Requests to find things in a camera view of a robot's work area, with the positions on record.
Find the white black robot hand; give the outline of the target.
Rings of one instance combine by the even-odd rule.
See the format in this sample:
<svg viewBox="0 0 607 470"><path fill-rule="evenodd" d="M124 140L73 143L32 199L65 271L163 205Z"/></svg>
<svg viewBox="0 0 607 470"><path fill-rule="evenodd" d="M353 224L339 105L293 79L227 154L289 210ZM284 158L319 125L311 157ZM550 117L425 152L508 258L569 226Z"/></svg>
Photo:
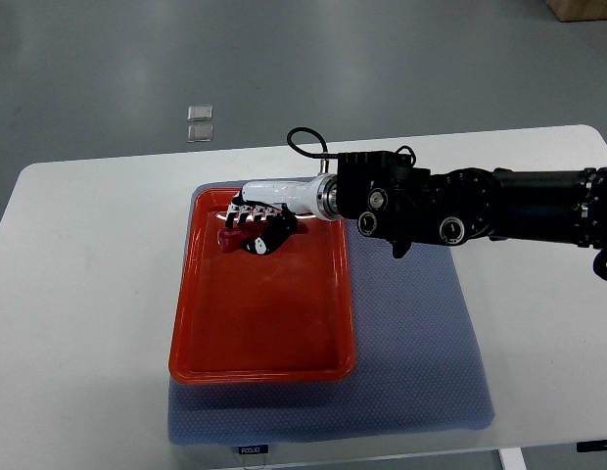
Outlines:
<svg viewBox="0 0 607 470"><path fill-rule="evenodd" d="M338 220L336 196L336 175L318 175L309 181L251 181L230 201L225 227L232 228L236 221L247 235L256 234L241 248L252 255L268 256L297 231L296 214ZM250 214L254 222L246 222Z"/></svg>

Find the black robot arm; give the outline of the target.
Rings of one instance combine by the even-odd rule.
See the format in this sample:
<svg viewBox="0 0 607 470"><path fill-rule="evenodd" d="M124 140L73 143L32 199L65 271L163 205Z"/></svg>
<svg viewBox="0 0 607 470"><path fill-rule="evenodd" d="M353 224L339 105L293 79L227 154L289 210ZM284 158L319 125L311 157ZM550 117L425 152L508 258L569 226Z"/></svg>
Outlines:
<svg viewBox="0 0 607 470"><path fill-rule="evenodd" d="M414 243L458 246L469 240L530 240L597 250L607 262L607 167L578 171L434 174L412 149L334 155L335 173L303 182L246 183L226 213L228 228L267 223L242 248L270 255L296 232L299 214L355 221L358 232L391 244L402 258Z"/></svg>

